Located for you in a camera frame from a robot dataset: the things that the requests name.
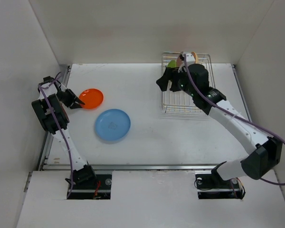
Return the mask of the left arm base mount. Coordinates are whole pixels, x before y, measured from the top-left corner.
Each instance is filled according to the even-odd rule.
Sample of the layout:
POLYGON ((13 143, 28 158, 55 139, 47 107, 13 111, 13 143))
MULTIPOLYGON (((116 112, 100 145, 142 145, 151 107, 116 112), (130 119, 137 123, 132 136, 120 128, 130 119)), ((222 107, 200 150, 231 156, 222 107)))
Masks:
POLYGON ((97 180, 88 180, 80 185, 74 185, 67 191, 68 200, 110 200, 112 174, 97 174, 97 180))

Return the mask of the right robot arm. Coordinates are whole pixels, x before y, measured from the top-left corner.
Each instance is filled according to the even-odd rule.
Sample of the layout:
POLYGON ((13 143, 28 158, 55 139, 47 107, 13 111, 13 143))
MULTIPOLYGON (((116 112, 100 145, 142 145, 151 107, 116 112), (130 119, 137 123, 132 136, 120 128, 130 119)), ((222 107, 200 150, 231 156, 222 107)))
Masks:
POLYGON ((184 68, 168 67, 156 84, 164 92, 169 82, 172 83, 171 91, 183 91, 192 97, 194 104, 224 126, 248 154, 243 159, 225 161, 212 169, 210 181, 214 186, 222 187, 230 179, 242 176, 259 180, 280 162, 282 142, 246 123, 226 96, 209 85, 209 72, 203 65, 189 65, 189 72, 184 68))

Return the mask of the blue plate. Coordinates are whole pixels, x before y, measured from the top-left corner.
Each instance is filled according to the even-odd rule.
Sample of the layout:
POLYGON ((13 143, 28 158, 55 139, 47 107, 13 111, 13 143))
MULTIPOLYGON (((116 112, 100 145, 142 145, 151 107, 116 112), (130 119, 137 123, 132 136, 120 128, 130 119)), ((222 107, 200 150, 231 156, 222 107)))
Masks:
POLYGON ((131 127, 129 115, 120 109, 109 109, 102 112, 95 121, 96 135, 108 142, 124 138, 131 127))

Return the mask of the red-orange plate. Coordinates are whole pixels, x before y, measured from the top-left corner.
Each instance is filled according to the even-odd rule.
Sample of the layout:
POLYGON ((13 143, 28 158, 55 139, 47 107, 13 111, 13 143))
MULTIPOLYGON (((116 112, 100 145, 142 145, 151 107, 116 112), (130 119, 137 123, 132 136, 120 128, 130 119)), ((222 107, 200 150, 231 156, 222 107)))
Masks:
POLYGON ((82 108, 96 109, 102 104, 104 100, 104 95, 100 90, 95 88, 90 88, 83 91, 80 94, 79 99, 84 103, 81 104, 82 108))

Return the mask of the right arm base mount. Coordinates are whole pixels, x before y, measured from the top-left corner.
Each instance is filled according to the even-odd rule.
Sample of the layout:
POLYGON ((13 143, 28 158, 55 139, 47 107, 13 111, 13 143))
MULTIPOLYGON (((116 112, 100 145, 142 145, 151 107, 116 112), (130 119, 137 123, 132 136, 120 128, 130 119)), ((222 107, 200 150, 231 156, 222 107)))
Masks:
POLYGON ((195 174, 194 186, 201 200, 239 199, 246 195, 245 187, 238 178, 219 180, 211 173, 195 174))

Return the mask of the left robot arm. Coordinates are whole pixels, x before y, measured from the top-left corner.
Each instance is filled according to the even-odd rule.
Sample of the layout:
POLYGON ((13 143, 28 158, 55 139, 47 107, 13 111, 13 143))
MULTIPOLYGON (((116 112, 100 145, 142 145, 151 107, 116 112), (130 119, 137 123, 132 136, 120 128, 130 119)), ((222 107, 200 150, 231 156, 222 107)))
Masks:
POLYGON ((92 188, 98 183, 98 178, 92 168, 77 150, 68 130, 69 118, 63 106, 78 109, 84 104, 71 89, 65 87, 55 78, 47 76, 38 84, 39 97, 31 103, 32 108, 42 126, 61 145, 67 154, 71 176, 67 179, 70 185, 92 188))

